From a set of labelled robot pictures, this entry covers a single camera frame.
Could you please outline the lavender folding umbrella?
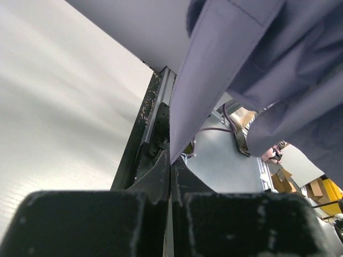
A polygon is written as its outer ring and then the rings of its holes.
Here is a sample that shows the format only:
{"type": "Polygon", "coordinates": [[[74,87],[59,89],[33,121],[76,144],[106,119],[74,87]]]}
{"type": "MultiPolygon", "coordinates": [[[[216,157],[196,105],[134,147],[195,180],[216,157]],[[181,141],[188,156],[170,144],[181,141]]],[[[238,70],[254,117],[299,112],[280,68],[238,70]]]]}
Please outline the lavender folding umbrella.
{"type": "Polygon", "coordinates": [[[192,1],[170,102],[175,161],[224,93],[259,112],[248,150],[279,141],[342,186],[342,1],[192,1]]]}

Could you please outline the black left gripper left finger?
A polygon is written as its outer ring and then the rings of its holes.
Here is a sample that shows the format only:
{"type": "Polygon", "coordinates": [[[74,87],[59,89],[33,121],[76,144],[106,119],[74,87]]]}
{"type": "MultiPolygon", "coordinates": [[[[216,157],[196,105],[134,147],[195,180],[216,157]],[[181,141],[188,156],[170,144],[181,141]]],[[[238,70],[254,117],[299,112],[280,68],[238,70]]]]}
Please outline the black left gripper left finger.
{"type": "Polygon", "coordinates": [[[169,152],[127,190],[36,191],[19,205],[1,256],[162,256],[169,152]]]}

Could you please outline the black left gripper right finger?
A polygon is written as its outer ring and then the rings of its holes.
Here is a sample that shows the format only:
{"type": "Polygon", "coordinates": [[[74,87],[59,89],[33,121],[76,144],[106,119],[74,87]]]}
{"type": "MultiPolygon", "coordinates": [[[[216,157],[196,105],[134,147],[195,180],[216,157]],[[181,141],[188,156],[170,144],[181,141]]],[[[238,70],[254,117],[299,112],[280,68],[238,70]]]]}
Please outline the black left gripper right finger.
{"type": "Polygon", "coordinates": [[[216,193],[182,160],[170,172],[175,256],[329,256],[303,198],[216,193]]]}

